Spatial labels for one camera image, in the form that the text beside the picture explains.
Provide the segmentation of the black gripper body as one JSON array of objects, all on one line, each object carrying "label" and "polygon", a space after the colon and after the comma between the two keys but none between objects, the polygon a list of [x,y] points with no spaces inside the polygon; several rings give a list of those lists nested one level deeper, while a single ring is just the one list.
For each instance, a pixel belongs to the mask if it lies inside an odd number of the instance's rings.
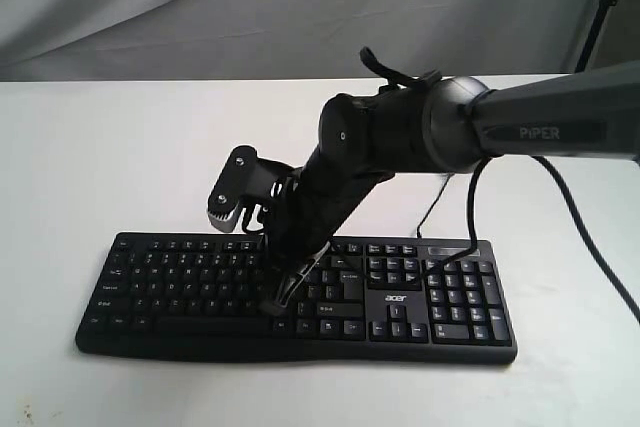
[{"label": "black gripper body", "polygon": [[341,176],[318,171],[289,177],[265,216],[273,268],[292,272],[320,253],[367,195],[393,177],[387,172]]}]

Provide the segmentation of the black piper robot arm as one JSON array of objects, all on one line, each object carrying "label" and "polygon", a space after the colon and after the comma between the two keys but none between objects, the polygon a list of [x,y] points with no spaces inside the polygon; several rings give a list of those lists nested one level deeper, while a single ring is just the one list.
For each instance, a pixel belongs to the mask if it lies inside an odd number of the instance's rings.
[{"label": "black piper robot arm", "polygon": [[374,187],[398,173],[468,173],[494,158],[639,158],[635,62],[496,90],[438,71],[411,77],[369,48],[384,80],[373,96],[339,94],[323,107],[318,143],[264,215],[272,272],[261,309],[282,314],[338,228]]}]

